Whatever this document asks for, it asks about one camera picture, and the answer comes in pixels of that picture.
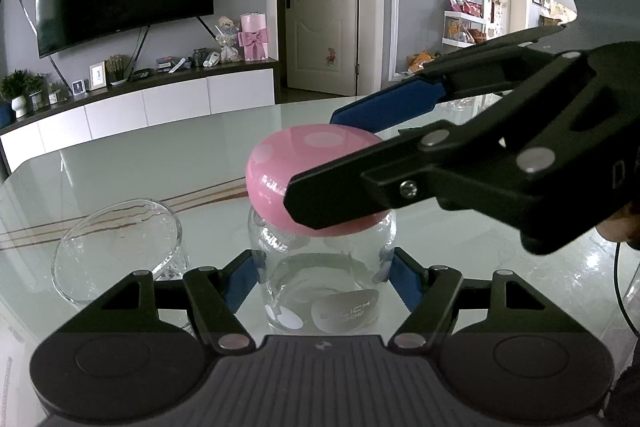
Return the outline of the operator right hand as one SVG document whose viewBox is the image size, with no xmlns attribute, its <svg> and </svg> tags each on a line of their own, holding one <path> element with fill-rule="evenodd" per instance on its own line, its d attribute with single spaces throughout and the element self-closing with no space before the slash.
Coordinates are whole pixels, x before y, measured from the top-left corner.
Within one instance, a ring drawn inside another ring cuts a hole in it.
<svg viewBox="0 0 640 427">
<path fill-rule="evenodd" d="M 625 243 L 640 251 L 640 205 L 631 202 L 597 226 L 598 233 L 607 241 Z"/>
</svg>

